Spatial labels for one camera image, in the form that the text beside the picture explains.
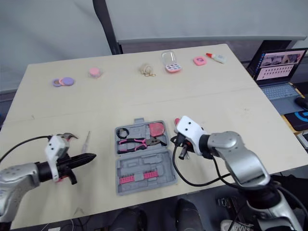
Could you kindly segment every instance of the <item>blue logo sign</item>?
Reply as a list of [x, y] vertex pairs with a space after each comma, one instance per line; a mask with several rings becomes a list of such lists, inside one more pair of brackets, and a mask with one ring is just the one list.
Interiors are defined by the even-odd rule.
[[294, 115], [301, 121], [308, 122], [308, 112], [295, 112]]

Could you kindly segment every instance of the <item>beige table surface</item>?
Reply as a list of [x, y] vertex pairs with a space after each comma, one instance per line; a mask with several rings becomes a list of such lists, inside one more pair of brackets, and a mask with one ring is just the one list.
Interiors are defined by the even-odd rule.
[[[308, 164], [308, 156], [270, 101], [250, 78], [227, 45], [174, 50], [183, 70], [168, 74], [160, 61], [161, 51], [105, 56], [30, 65], [25, 73], [0, 133], [0, 155], [34, 136], [72, 132], [70, 155], [80, 154], [88, 131], [91, 163], [74, 169], [78, 184], [66, 179], [48, 181], [23, 198], [12, 228], [20, 228], [101, 213], [183, 193], [200, 190], [181, 179], [175, 185], [116, 195], [115, 127], [129, 125], [134, 118], [164, 120], [173, 136], [174, 118], [187, 115], [208, 132], [233, 130], [241, 134], [247, 148], [261, 159], [269, 173]], [[226, 64], [207, 59], [196, 66], [192, 59], [206, 52], [228, 58]], [[150, 63], [156, 77], [144, 77], [138, 67]], [[100, 79], [87, 77], [98, 66]], [[55, 88], [51, 80], [70, 76], [71, 87]], [[45, 161], [45, 140], [27, 143], [1, 164], [7, 166]], [[203, 183], [217, 177], [212, 161], [191, 154], [177, 160], [188, 180]], [[227, 173], [218, 160], [222, 173]], [[208, 187], [221, 185], [217, 182]]]

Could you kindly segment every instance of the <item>laptop keyboard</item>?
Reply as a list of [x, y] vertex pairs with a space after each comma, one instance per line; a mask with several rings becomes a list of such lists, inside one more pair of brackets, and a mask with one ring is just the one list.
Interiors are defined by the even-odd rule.
[[282, 99], [298, 95], [296, 90], [289, 84], [262, 88], [262, 91], [269, 100]]

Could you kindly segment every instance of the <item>laptop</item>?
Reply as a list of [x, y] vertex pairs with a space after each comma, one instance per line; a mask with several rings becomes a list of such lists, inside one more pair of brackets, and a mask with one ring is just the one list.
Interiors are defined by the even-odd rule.
[[289, 83], [307, 48], [264, 51], [254, 57], [247, 68], [249, 74], [281, 114], [303, 111], [294, 100], [299, 97]]

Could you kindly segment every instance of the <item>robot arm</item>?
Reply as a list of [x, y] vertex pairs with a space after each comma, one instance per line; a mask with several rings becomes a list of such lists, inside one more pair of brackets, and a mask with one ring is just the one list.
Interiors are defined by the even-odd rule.
[[17, 165], [0, 171], [0, 231], [10, 229], [23, 196], [41, 182], [69, 177], [72, 184], [77, 183], [72, 169], [92, 161], [96, 155], [84, 153], [70, 157], [67, 139], [61, 134], [51, 137], [45, 149], [47, 162]]
[[225, 161], [228, 171], [246, 196], [247, 205], [256, 215], [262, 230], [278, 226], [302, 230], [283, 194], [276, 188], [269, 187], [270, 175], [257, 155], [245, 148], [239, 134], [226, 131], [207, 135], [187, 116], [182, 117], [175, 132], [192, 144], [197, 155], [208, 159], [212, 159], [211, 155], [214, 155]]

